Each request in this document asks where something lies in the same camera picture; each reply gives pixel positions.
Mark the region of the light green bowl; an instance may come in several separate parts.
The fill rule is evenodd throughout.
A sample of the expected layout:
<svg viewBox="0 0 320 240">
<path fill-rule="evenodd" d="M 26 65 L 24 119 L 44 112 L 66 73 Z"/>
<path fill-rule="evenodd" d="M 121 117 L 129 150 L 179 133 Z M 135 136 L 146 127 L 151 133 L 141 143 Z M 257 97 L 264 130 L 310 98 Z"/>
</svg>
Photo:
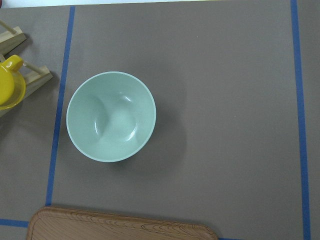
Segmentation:
<svg viewBox="0 0 320 240">
<path fill-rule="evenodd" d="M 157 119 L 154 97 L 137 77 L 109 71 L 92 76 L 71 97 L 66 127 L 84 156 L 104 163 L 123 161 L 150 139 Z"/>
</svg>

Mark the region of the yellow cup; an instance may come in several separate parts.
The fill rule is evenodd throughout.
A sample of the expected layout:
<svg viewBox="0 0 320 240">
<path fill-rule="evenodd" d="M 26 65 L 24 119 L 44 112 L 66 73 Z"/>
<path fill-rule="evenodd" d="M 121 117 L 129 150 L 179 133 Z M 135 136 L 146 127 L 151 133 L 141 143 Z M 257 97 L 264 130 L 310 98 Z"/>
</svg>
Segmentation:
<svg viewBox="0 0 320 240">
<path fill-rule="evenodd" d="M 7 110 L 18 105 L 26 93 L 26 82 L 19 72 L 24 60 L 12 55 L 0 63 L 0 109 Z"/>
</svg>

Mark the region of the wooden cutting board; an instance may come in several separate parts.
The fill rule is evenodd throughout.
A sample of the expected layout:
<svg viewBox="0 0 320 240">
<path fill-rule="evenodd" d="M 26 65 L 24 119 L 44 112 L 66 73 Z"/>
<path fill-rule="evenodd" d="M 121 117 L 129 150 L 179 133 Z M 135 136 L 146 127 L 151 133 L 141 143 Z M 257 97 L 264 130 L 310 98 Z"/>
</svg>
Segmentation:
<svg viewBox="0 0 320 240">
<path fill-rule="evenodd" d="M 31 218 L 28 240 L 216 240 L 205 225 L 45 206 Z"/>
</svg>

